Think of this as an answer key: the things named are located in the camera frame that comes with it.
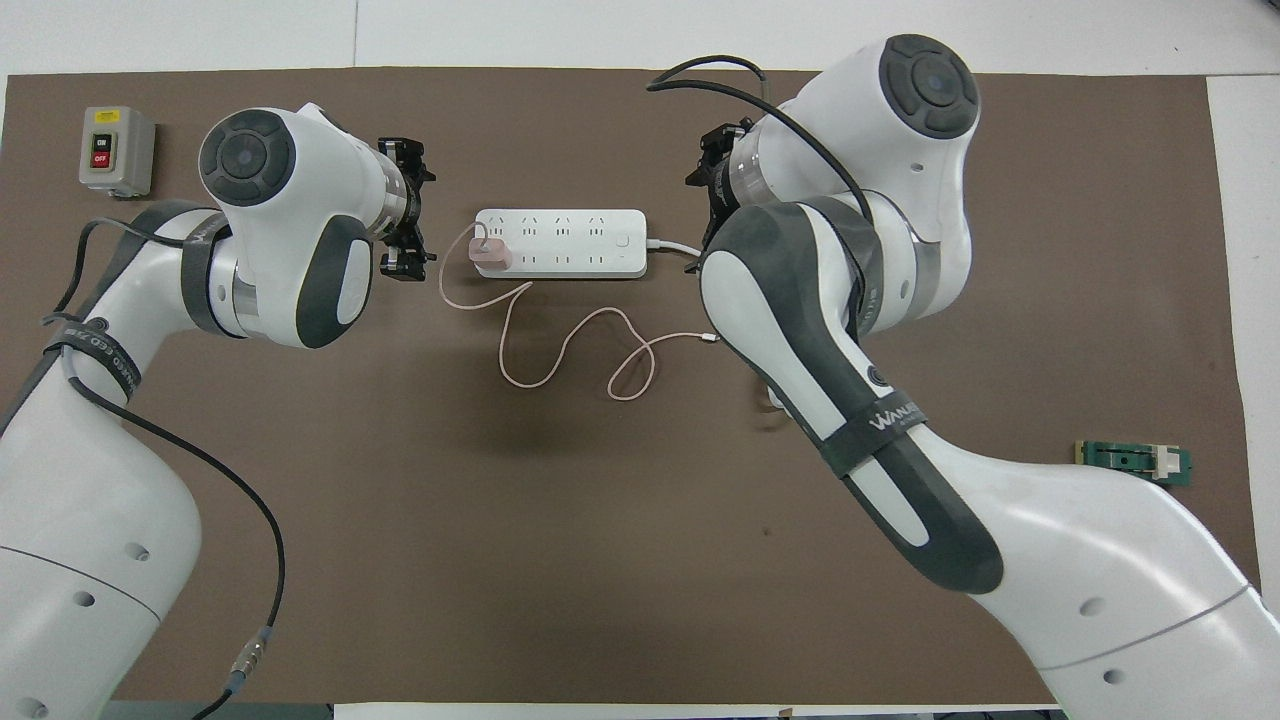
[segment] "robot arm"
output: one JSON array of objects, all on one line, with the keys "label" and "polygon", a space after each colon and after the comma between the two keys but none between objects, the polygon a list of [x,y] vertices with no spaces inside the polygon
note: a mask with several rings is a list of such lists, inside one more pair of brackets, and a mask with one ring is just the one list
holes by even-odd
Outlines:
[{"label": "robot arm", "polygon": [[1167,493],[957,448],[858,345],[964,284],[960,177],[978,96],[963,63],[900,36],[785,108],[856,163],[874,222],[765,118],[704,163],[713,193],[742,208],[713,218],[701,299],[890,542],[992,612],[1073,720],[1243,720],[1280,706],[1280,624]]},{"label": "robot arm", "polygon": [[380,145],[396,158],[315,105],[224,119],[200,154],[221,211],[143,211],[0,415],[0,717],[96,717],[200,550],[182,480],[69,380],[123,406],[164,338],[193,328],[321,347],[364,310],[379,240],[384,274],[420,279],[417,191],[431,177],[421,145]]}]

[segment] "pink cable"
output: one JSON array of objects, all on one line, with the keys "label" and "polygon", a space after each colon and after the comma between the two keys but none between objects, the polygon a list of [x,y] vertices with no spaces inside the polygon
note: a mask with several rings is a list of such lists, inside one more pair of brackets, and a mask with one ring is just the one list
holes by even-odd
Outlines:
[{"label": "pink cable", "polygon": [[[530,287],[532,287],[534,283],[531,281],[526,281],[526,282],[521,283],[520,287],[516,287],[515,290],[504,292],[504,293],[499,295],[498,297],[494,297],[493,300],[486,300],[486,301],[480,302],[477,305],[462,305],[462,304],[454,302],[453,300],[449,300],[448,295],[444,293],[444,268],[445,268],[445,265],[447,265],[447,263],[449,260],[449,255],[453,254],[453,249],[458,246],[458,242],[462,242],[462,238],[466,237],[467,233],[470,233],[475,228],[484,229],[485,237],[489,236],[489,228],[484,223],[481,223],[479,220],[476,220],[476,222],[468,224],[466,228],[463,228],[462,232],[458,233],[458,237],[453,238],[453,242],[449,245],[449,249],[444,251],[444,258],[440,259],[440,272],[436,273],[436,281],[438,281],[436,282],[436,287],[440,291],[440,299],[444,300],[444,302],[449,307],[454,307],[457,310],[480,310],[483,307],[489,307],[490,305],[494,305],[494,304],[497,304],[497,302],[499,302],[502,300],[506,300],[508,297],[511,299],[511,302],[507,305],[507,316],[506,316],[506,319],[502,323],[502,336],[498,338],[498,369],[502,370],[502,377],[507,378],[508,383],[511,383],[511,384],[513,384],[513,386],[516,386],[518,388],[532,389],[535,387],[541,387],[541,386],[547,384],[547,382],[550,380],[552,377],[556,375],[556,372],[559,369],[561,363],[564,361],[564,354],[568,350],[568,343],[570,343],[571,340],[573,340],[573,336],[577,334],[577,331],[582,329],[582,327],[586,325],[586,323],[589,323],[596,315],[603,315],[605,313],[613,313],[613,314],[621,316],[622,320],[627,324],[627,329],[631,331],[631,336],[635,337],[636,341],[640,343],[640,347],[636,347],[634,351],[631,351],[631,355],[627,355],[626,360],[623,360],[622,364],[618,365],[618,369],[614,370],[612,375],[609,375],[609,383],[605,386],[605,391],[609,393],[609,397],[613,398],[613,400],[617,400],[620,402],[627,402],[627,401],[635,400],[635,398],[640,397],[641,395],[644,395],[645,391],[649,389],[649,386],[653,383],[653,377],[654,377],[654,373],[657,372],[657,366],[658,366],[658,357],[653,352],[653,346],[654,345],[657,345],[657,343],[659,343],[659,342],[662,342],[664,340],[671,340],[671,338],[675,338],[675,337],[696,337],[696,338],[707,341],[707,342],[714,342],[714,336],[710,336],[708,333],[691,333],[691,332],[669,333],[669,334],[664,334],[662,337],[654,338],[654,340],[645,340],[639,333],[639,331],[636,331],[635,325],[631,323],[631,318],[628,318],[626,313],[623,313],[622,310],[618,310],[617,307],[600,307],[598,310],[593,310],[585,318],[582,318],[581,320],[579,320],[577,325],[575,325],[573,329],[570,331],[567,336],[564,336],[564,341],[561,343],[559,355],[556,357],[556,363],[552,365],[552,369],[548,370],[547,377],[544,377],[543,379],[540,379],[540,380],[538,380],[535,383],[522,383],[522,382],[517,380],[516,378],[512,378],[511,373],[507,372],[507,360],[506,360],[506,355],[507,355],[507,352],[506,352],[507,351],[507,334],[508,334],[508,331],[511,329],[511,315],[512,315],[512,313],[516,309],[516,301],[520,300],[520,296],[524,295],[525,291],[527,291]],[[626,366],[630,365],[631,361],[635,360],[635,357],[637,355],[640,355],[641,352],[646,352],[649,355],[649,374],[645,377],[644,386],[641,386],[640,389],[636,391],[632,395],[621,396],[621,395],[614,393],[613,392],[613,383],[617,382],[618,375],[622,374],[622,370],[626,369]]]}]

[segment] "charging cable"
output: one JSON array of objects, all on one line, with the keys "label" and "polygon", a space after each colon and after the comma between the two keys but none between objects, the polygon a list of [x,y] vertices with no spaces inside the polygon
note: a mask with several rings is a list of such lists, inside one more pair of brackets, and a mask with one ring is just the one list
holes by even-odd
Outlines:
[{"label": "charging cable", "polygon": [[[559,370],[561,363],[564,361],[564,354],[568,351],[568,343],[571,340],[573,340],[573,336],[577,334],[577,332],[582,329],[582,327],[586,325],[586,323],[591,322],[591,319],[599,315],[613,314],[622,318],[622,322],[626,323],[627,325],[627,331],[630,331],[631,336],[635,337],[636,342],[640,343],[639,347],[636,347],[631,352],[631,355],[628,355],[626,360],[623,360],[622,364],[618,365],[618,368],[609,377],[609,382],[605,386],[605,392],[608,392],[609,397],[617,400],[618,402],[627,402],[640,397],[641,395],[645,393],[645,391],[649,389],[649,386],[653,384],[654,373],[657,373],[658,368],[658,357],[653,352],[654,345],[677,337],[692,337],[701,340],[703,342],[716,342],[719,340],[719,337],[717,337],[714,333],[695,333],[695,332],[677,332],[677,333],[664,334],[662,337],[657,337],[653,340],[645,340],[644,336],[641,336],[640,332],[635,328],[635,324],[631,323],[631,318],[628,318],[626,313],[612,306],[600,307],[593,310],[591,313],[588,313],[588,315],[584,316],[581,320],[579,320],[577,325],[575,325],[573,329],[570,331],[567,336],[564,336],[564,341],[561,342],[559,355],[556,357],[556,363],[552,364],[552,369],[547,372],[547,375],[543,377],[543,379],[532,383],[520,382],[516,378],[511,377],[511,373],[507,370],[507,334],[511,331],[511,315],[516,309],[516,301],[520,300],[520,296],[534,286],[532,281],[526,281],[520,286],[517,286],[516,288],[499,295],[498,297],[486,300],[484,302],[479,302],[476,305],[463,305],[461,302],[456,302],[451,300],[449,296],[444,292],[444,268],[448,266],[449,255],[453,254],[453,250],[458,246],[458,243],[462,242],[462,240],[467,237],[467,234],[470,234],[471,231],[474,231],[475,228],[480,228],[481,231],[484,231],[484,237],[472,238],[470,245],[467,246],[468,250],[467,255],[470,256],[471,261],[475,263],[477,266],[483,268],[509,266],[511,251],[507,249],[506,243],[502,241],[502,238],[492,237],[489,233],[489,227],[476,220],[468,224],[466,228],[463,228],[462,232],[458,233],[458,237],[453,238],[453,242],[449,243],[448,250],[444,251],[444,255],[440,259],[440,270],[436,273],[436,288],[439,290],[440,299],[444,300],[445,305],[456,310],[480,310],[483,307],[489,307],[492,305],[502,302],[503,300],[511,299],[511,302],[508,302],[507,305],[507,316],[502,323],[502,336],[498,338],[498,369],[502,372],[502,377],[506,378],[508,383],[518,388],[532,389],[547,384],[552,379],[552,377],[556,375],[556,372]],[[681,252],[689,252],[694,256],[699,255],[699,252],[692,247],[689,247],[687,245],[680,245],[678,242],[650,240],[648,241],[648,247],[653,250],[659,250],[659,249],[678,250]],[[618,395],[617,392],[614,392],[613,388],[614,383],[618,379],[618,375],[621,375],[622,372],[627,368],[627,365],[630,365],[631,361],[639,357],[641,354],[649,356],[649,373],[645,377],[644,384],[640,387],[639,391],[631,395]]]}]

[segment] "power strip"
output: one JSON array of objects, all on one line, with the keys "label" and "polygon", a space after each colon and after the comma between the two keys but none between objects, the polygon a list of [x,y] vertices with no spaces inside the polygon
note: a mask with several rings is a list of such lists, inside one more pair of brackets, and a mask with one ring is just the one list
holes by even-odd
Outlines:
[{"label": "power strip", "polygon": [[628,279],[644,275],[649,261],[640,210],[486,209],[476,222],[511,251],[506,270],[476,268],[486,278]]}]

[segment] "velcro strap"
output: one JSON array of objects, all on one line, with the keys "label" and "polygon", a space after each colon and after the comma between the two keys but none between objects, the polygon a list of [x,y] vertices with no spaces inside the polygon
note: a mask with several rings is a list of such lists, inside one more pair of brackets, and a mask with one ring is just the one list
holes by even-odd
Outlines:
[{"label": "velcro strap", "polygon": [[927,421],[920,407],[901,391],[893,391],[860,409],[831,433],[818,452],[837,477],[845,477],[863,460]]},{"label": "velcro strap", "polygon": [[182,304],[196,327],[214,334],[232,336],[214,316],[209,300],[209,273],[214,265],[214,247],[227,229],[227,217],[215,213],[191,231],[182,243]]},{"label": "velcro strap", "polygon": [[114,337],[90,324],[68,322],[65,325],[58,328],[45,351],[47,352],[63,346],[78,350],[97,360],[100,365],[106,368],[108,373],[111,373],[115,382],[120,384],[125,398],[133,397],[134,391],[138,389],[138,384],[142,382],[142,372],[138,370],[137,364],[133,363],[133,359],[129,357],[129,354],[124,351],[124,347]]}]

